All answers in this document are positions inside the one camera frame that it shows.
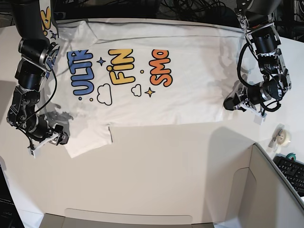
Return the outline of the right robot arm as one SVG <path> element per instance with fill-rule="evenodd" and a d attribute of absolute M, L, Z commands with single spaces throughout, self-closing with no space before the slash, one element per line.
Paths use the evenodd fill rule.
<path fill-rule="evenodd" d="M 11 2 L 15 26 L 21 41 L 18 52 L 21 60 L 15 78 L 18 81 L 7 122 L 20 130 L 29 140 L 28 150 L 34 154 L 46 143 L 66 144 L 68 135 L 61 125 L 50 126 L 47 117 L 39 114 L 42 108 L 40 90 L 54 74 L 60 49 L 58 27 L 53 17 L 52 0 L 13 0 Z"/>

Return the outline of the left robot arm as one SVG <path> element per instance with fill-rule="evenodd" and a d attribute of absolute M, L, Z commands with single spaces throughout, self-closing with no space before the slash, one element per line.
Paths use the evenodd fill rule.
<path fill-rule="evenodd" d="M 237 76 L 242 86 L 223 103 L 226 110 L 250 110 L 264 118 L 281 107 L 281 100 L 292 83 L 282 56 L 281 40 L 274 25 L 278 0 L 238 0 L 235 13 L 246 43 L 239 53 Z M 258 62 L 263 81 L 249 84 L 241 75 L 244 53 L 249 49 Z"/>

